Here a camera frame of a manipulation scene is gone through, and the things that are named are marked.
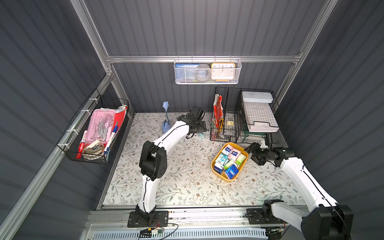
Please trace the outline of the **pink Tempo tissue pack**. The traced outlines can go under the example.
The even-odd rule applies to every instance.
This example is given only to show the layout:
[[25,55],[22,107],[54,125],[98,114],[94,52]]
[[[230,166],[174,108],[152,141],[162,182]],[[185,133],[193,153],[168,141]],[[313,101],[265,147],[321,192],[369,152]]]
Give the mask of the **pink Tempo tissue pack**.
[[228,156],[232,152],[233,149],[234,149],[234,147],[232,145],[226,145],[223,147],[221,153]]

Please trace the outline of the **dark blue Tempo tissue pack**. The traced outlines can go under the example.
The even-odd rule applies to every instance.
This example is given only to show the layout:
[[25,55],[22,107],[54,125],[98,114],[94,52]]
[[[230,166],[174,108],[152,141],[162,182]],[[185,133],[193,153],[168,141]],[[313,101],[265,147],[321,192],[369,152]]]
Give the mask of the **dark blue Tempo tissue pack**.
[[224,171],[225,176],[229,180],[234,179],[238,173],[239,173],[239,170],[236,167],[236,165],[232,165],[230,168],[228,168],[227,170]]

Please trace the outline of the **pink Tempo pack front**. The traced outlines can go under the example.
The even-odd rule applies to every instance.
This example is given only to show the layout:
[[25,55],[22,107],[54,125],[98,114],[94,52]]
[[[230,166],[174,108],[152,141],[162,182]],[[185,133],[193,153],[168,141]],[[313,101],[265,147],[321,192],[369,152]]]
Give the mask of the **pink Tempo pack front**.
[[240,150],[232,149],[232,151],[228,155],[228,159],[235,162],[241,153],[242,152]]

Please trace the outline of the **yellow plastic storage box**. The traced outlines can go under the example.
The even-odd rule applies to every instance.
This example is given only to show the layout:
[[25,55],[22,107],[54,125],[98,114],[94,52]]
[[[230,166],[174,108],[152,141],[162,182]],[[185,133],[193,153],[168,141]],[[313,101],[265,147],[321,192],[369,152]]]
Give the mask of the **yellow plastic storage box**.
[[242,171],[249,154],[235,143],[226,143],[211,162],[211,169],[218,178],[233,182]]

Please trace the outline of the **green tissue pack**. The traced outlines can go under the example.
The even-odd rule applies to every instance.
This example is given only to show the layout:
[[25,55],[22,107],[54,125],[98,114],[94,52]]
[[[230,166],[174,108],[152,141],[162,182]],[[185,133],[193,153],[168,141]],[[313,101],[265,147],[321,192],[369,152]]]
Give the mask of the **green tissue pack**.
[[235,163],[233,161],[228,161],[225,165],[224,165],[224,169],[227,170],[228,168],[230,168],[232,165],[234,165]]
[[243,154],[239,154],[239,156],[237,157],[236,159],[236,164],[237,166],[241,166],[242,163],[244,162],[244,160],[246,159],[247,157]]

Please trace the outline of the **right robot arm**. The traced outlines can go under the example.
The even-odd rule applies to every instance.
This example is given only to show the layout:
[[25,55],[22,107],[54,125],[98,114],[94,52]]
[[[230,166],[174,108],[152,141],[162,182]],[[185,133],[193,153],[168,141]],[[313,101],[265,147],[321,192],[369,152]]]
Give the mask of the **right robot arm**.
[[259,166],[269,162],[285,172],[302,195],[308,211],[304,212],[282,200],[264,201],[264,222],[283,221],[302,232],[307,240],[349,240],[354,214],[340,205],[312,176],[303,160],[291,148],[273,143],[269,134],[264,144],[251,143],[245,148]]

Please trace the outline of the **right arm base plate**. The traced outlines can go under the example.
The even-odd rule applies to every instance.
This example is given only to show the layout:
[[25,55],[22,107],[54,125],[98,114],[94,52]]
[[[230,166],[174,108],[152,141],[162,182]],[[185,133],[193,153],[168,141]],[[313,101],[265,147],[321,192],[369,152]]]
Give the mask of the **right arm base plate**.
[[275,217],[264,217],[262,209],[246,209],[245,217],[248,219],[250,225],[284,224],[284,221],[276,219]]

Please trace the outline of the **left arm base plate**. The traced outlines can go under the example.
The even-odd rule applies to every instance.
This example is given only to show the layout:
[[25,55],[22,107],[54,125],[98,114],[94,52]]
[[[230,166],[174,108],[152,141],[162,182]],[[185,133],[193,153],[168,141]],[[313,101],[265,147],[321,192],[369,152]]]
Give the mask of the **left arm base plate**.
[[149,214],[142,212],[131,212],[129,215],[127,227],[128,228],[141,228],[141,227],[166,227],[169,222],[168,211],[152,211]]

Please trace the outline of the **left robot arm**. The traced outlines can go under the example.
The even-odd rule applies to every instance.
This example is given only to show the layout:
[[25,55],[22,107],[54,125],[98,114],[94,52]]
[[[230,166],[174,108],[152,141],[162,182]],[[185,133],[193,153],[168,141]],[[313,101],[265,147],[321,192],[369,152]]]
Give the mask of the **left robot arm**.
[[145,217],[156,211],[156,192],[159,179],[168,168],[167,157],[171,149],[182,138],[192,138],[208,129],[203,120],[205,111],[192,107],[186,115],[177,118],[175,124],[157,140],[146,141],[142,148],[139,167],[143,177],[142,194],[136,207],[136,213]]

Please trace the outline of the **teal cartoon tissue pack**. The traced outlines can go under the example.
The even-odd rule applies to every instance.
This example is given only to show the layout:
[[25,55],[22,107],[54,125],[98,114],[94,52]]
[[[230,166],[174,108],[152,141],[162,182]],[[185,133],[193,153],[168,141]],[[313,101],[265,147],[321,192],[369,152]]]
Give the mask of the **teal cartoon tissue pack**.
[[224,166],[228,161],[228,156],[223,153],[220,153],[219,156],[216,158],[215,163]]

